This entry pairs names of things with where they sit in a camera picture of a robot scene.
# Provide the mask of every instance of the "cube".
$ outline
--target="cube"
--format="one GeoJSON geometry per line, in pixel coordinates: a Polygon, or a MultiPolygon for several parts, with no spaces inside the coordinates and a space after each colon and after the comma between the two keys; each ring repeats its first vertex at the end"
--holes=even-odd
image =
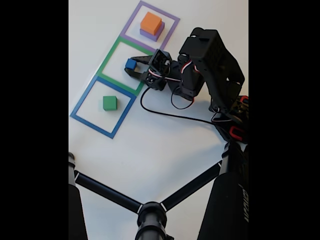
{"type": "Polygon", "coordinates": [[[135,70],[136,66],[137,66],[137,62],[135,60],[129,58],[128,61],[126,61],[126,64],[125,64],[126,69],[135,70]]]}
{"type": "Polygon", "coordinates": [[[158,29],[158,31],[156,32],[155,35],[152,35],[152,34],[146,32],[146,31],[144,31],[142,29],[140,29],[140,34],[142,36],[145,36],[148,39],[151,39],[152,41],[156,42],[156,41],[158,41],[158,38],[160,37],[160,35],[161,35],[162,31],[164,30],[164,28],[165,28],[165,23],[161,22],[161,26],[159,27],[159,29],[158,29]]]}
{"type": "Polygon", "coordinates": [[[161,17],[158,17],[157,15],[154,15],[148,11],[140,23],[140,28],[149,34],[156,35],[161,23],[161,17]]]}
{"type": "Polygon", "coordinates": [[[116,96],[103,96],[103,109],[105,111],[117,110],[117,97],[116,96]]]}

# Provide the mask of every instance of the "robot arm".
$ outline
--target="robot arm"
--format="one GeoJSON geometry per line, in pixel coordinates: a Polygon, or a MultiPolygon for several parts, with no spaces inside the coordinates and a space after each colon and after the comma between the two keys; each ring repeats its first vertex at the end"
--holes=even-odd
{"type": "Polygon", "coordinates": [[[131,59],[149,65],[149,69],[144,73],[129,68],[125,71],[154,90],[162,91],[168,84],[174,95],[192,101],[206,83],[211,96],[209,111],[221,114],[211,121],[223,139],[248,143],[249,98],[239,96],[245,77],[217,30],[193,29],[178,61],[160,49],[152,56],[131,59]]]}

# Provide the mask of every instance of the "green square outline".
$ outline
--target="green square outline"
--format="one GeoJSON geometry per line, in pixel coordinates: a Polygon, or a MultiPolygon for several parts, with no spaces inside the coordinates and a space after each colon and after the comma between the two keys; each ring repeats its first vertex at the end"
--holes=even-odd
{"type": "Polygon", "coordinates": [[[113,78],[111,78],[111,77],[109,77],[107,75],[104,75],[102,73],[102,71],[106,67],[107,63],[109,62],[111,56],[114,54],[116,48],[118,47],[119,43],[121,43],[121,42],[124,43],[124,44],[127,44],[130,47],[133,47],[133,48],[135,48],[135,49],[137,49],[137,50],[139,50],[139,51],[141,51],[141,52],[143,52],[145,54],[147,54],[148,56],[151,56],[151,55],[154,54],[152,51],[149,51],[149,50],[143,48],[142,46],[139,46],[138,44],[135,44],[135,43],[133,43],[133,42],[121,37],[121,36],[118,36],[118,38],[115,40],[113,46],[111,47],[109,53],[107,54],[107,56],[105,57],[105,59],[103,60],[103,62],[101,64],[101,66],[99,67],[98,71],[96,72],[96,75],[98,75],[100,78],[102,78],[102,79],[104,79],[106,81],[109,81],[109,82],[113,83],[114,85],[117,85],[118,87],[120,87],[120,88],[122,88],[122,89],[124,89],[124,90],[126,90],[126,91],[128,91],[128,92],[130,92],[132,94],[134,94],[135,96],[138,96],[140,91],[141,91],[141,89],[144,86],[143,82],[140,82],[140,84],[137,87],[137,89],[133,89],[133,88],[128,87],[127,85],[124,85],[123,83],[121,83],[121,82],[119,82],[119,81],[117,81],[117,80],[115,80],[115,79],[113,79],[113,78]]]}

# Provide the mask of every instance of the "stacked cubes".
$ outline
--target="stacked cubes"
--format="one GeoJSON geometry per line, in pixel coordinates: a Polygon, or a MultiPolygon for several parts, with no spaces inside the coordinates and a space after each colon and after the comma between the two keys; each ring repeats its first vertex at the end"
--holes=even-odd
{"type": "Polygon", "coordinates": [[[160,17],[151,12],[147,12],[140,23],[140,34],[156,42],[164,28],[165,23],[160,17]]]}

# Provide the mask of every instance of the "tripod leg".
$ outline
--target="tripod leg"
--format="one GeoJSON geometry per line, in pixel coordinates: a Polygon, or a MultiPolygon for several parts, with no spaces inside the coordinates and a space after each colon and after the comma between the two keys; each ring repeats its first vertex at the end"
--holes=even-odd
{"type": "Polygon", "coordinates": [[[197,240],[247,240],[249,163],[236,142],[227,144],[197,240]]]}
{"type": "Polygon", "coordinates": [[[88,240],[84,213],[82,209],[81,197],[78,188],[76,187],[75,175],[75,158],[69,152],[69,189],[68,189],[68,218],[69,240],[88,240]]]}

